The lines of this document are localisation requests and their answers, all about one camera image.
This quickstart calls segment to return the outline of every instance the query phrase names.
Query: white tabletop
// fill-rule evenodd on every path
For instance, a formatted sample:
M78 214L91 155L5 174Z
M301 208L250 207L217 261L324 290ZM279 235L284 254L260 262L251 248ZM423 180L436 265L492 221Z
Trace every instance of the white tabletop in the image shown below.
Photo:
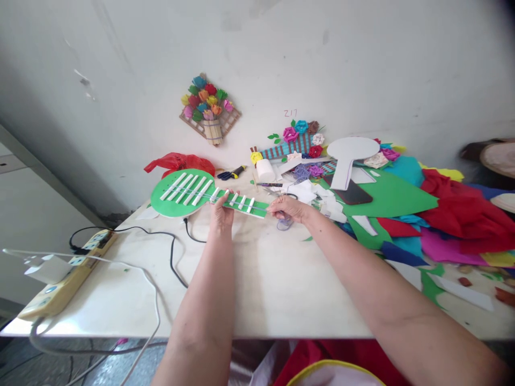
M222 188L237 188L247 197L271 202L274 197L249 183L247 171L237 180L216 180ZM119 228L141 226L149 231L177 235L174 262L186 282L190 282L204 244L191 240L182 218L159 216L149 220L137 217L142 205ZM210 209L205 205L193 214L190 231L205 240ZM236 213L233 226L236 264L236 338L371 338L372 335L352 304L347 292L304 226L294 224L288 231L276 228L277 220L264 220ZM147 235L139 230L120 234L105 258L145 267L156 280L162 322L157 337L170 334L173 319L186 290L170 269L171 237ZM45 321L40 331L46 336L64 337L148 337L156 325L153 289L140 271L118 264L100 263L79 289L65 310ZM456 279L455 267L445 264L444 277ZM503 283L469 274L474 289L490 296L495 286L510 290ZM471 305L444 293L440 304L455 320L481 339L513 338L515 310L494 299L495 311ZM12 321L0 335L27 336L30 322Z

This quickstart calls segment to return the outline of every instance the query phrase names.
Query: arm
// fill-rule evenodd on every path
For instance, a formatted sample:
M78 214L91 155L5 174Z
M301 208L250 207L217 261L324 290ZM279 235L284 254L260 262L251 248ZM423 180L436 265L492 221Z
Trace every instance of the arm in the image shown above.
M377 341L414 385L502 384L507 366L386 262L314 208L290 197L283 211L310 231Z
M227 385L234 324L234 210L212 205L204 252L181 303L152 386Z

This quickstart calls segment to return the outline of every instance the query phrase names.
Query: hand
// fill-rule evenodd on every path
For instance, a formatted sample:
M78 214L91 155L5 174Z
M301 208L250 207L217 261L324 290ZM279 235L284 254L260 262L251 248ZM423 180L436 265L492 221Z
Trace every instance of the hand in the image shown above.
M288 214L295 222L305 224L314 208L290 196L281 196L270 204L267 211L275 218L283 219Z
M211 229L224 231L232 228L234 221L234 209L223 206L227 201L229 193L224 194L214 204L211 204Z

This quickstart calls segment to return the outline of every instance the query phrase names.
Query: power strip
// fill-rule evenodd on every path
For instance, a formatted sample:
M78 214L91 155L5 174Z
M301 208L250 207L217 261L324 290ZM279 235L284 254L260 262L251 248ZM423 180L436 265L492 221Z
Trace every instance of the power strip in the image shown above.
M107 229L95 233L83 247L89 255L102 257L117 235ZM70 260L71 271L57 284L49 284L19 313L20 319L33 322L40 316L47 318L59 314L70 302L82 283L90 275L98 260L76 256Z

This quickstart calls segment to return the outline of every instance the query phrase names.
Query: pink paper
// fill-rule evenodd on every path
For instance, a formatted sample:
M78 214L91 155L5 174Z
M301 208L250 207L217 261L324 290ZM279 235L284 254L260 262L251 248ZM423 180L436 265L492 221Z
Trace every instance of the pink paper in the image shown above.
M443 240L437 232L422 228L422 250L437 262L450 262L471 265L488 265L480 255L466 255L460 252L458 240Z

